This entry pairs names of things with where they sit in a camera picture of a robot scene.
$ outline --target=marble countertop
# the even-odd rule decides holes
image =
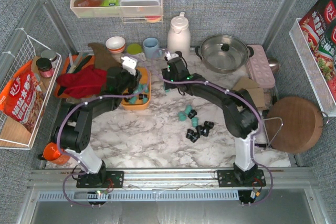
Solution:
[[[203,75],[207,80],[225,88],[232,88],[242,76],[248,76],[245,67],[232,74],[218,74],[205,68],[201,60],[191,54],[187,59],[190,73]],[[164,60],[155,61],[159,70]],[[200,124],[215,122],[209,137],[201,136],[196,143],[185,137],[191,129],[191,120],[180,122],[177,113],[190,104],[197,111]],[[266,143],[265,133],[257,143]],[[223,112],[208,101],[181,96],[177,90],[165,92],[163,83],[152,74],[152,99],[142,111],[127,111],[121,106],[92,121],[90,144],[107,168],[201,168],[232,167],[235,159],[234,137],[225,126]],[[270,167],[290,166],[288,154],[277,150],[255,148],[256,161]],[[60,167],[47,162],[46,168],[74,167],[73,159]]]

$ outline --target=orange mug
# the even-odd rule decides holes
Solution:
[[[50,161],[50,162],[56,164],[56,165],[64,165],[69,161],[70,156],[66,155],[66,154],[61,154],[58,151],[56,144],[49,143],[44,148],[43,158],[47,161]]]

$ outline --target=white shelf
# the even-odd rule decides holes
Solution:
[[[6,83],[12,78],[13,74],[26,62],[33,60],[36,57],[35,48],[32,42],[37,42],[40,45],[44,46],[46,49],[50,49],[45,46],[38,40],[33,37],[27,35],[24,43],[22,44],[18,54],[15,56],[15,60],[13,61],[12,67],[10,71],[7,73],[5,77],[5,81],[2,84],[2,87],[6,85]],[[57,54],[57,65],[55,67],[55,72],[53,77],[50,79],[49,86],[47,87],[47,93],[44,97],[43,104],[39,111],[39,115],[37,117],[34,129],[32,133],[29,133],[28,130],[21,125],[19,122],[16,122],[5,113],[0,112],[0,148],[14,148],[14,149],[24,149],[29,150],[32,148],[37,132],[39,130],[41,120],[43,118],[44,110],[49,101],[50,95],[52,93],[52,88],[55,84],[57,73],[60,69],[62,57],[60,54]]]
[[[120,17],[123,22],[146,22],[145,17],[161,16],[163,19],[163,0],[158,6],[99,6],[74,7],[76,0],[70,0],[70,8],[78,18]]]
[[[300,28],[297,18],[289,36],[292,39],[295,49],[299,55],[303,68],[307,74],[311,87],[317,98],[321,111],[325,112],[328,116],[336,116],[336,102],[328,88],[328,85],[320,71],[317,62],[305,40],[303,32]]]

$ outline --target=red towel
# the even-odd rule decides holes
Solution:
[[[106,83],[107,71],[89,65],[77,73],[61,74],[56,82],[67,87],[65,94],[76,98],[84,98],[99,94],[101,87]]]

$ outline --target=white pitcher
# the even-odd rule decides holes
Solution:
[[[190,51],[189,21],[184,17],[184,12],[174,17],[170,23],[167,47],[170,52],[181,51],[183,57],[187,57]]]

